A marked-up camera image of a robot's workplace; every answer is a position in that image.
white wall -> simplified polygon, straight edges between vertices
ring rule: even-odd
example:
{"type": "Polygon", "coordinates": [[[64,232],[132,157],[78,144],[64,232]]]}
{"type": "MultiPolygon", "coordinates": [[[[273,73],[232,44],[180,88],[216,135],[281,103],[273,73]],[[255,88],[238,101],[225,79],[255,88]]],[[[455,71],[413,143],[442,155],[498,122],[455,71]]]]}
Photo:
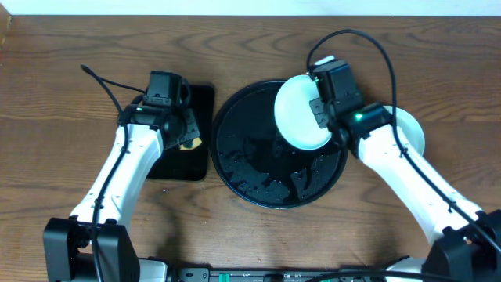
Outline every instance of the white wall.
{"type": "Polygon", "coordinates": [[[501,0],[0,0],[13,15],[501,16],[501,0]]]}

black round tray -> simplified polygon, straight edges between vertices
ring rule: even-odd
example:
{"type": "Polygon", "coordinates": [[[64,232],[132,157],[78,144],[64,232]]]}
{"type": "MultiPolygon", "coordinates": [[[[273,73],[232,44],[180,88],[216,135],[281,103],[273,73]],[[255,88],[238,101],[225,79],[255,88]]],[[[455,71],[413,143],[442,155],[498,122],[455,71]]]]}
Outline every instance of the black round tray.
{"type": "Polygon", "coordinates": [[[225,184],[267,208],[293,208],[325,194],[343,172],[348,152],[331,143],[318,150],[292,147],[273,114],[285,81],[263,81],[233,95],[215,118],[211,156],[225,184]]]}

wooden table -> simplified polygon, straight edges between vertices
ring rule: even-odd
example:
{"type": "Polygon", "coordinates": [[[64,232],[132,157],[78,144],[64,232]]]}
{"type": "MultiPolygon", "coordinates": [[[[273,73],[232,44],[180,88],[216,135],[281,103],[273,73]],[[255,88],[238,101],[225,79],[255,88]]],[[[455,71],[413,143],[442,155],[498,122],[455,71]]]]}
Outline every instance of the wooden table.
{"type": "MultiPolygon", "coordinates": [[[[374,35],[398,76],[400,105],[426,134],[425,156],[487,212],[501,206],[501,19],[426,17],[15,16],[0,65],[0,280],[46,280],[42,231],[67,217],[114,140],[116,110],[80,68],[146,87],[170,70],[217,87],[216,111],[252,82],[305,72],[309,49],[341,28],[374,35]]],[[[371,100],[390,102],[368,42],[327,42],[371,100]]],[[[135,95],[113,89],[122,105],[135,95]]],[[[199,183],[146,181],[132,220],[139,256],[178,266],[336,268],[426,256],[389,187],[352,156],[333,189],[303,208],[259,208],[212,163],[199,183]]]]}

small yellow object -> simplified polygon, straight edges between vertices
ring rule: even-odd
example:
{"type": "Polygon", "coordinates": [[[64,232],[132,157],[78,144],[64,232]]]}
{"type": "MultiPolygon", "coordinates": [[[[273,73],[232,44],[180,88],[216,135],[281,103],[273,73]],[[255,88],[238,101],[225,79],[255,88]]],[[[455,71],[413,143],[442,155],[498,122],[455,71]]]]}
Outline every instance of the small yellow object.
{"type": "Polygon", "coordinates": [[[192,140],[192,142],[184,143],[181,145],[181,150],[193,150],[200,146],[202,143],[202,139],[200,138],[195,138],[192,140]]]}

black mat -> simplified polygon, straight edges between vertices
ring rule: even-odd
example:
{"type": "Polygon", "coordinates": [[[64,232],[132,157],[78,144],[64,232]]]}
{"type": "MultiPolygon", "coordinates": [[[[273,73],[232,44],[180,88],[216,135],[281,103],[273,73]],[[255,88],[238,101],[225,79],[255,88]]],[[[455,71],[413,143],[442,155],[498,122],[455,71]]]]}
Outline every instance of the black mat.
{"type": "Polygon", "coordinates": [[[149,179],[198,181],[207,174],[209,142],[211,141],[214,88],[210,85],[191,85],[190,108],[195,113],[202,143],[193,150],[166,151],[153,165],[149,179]]]}

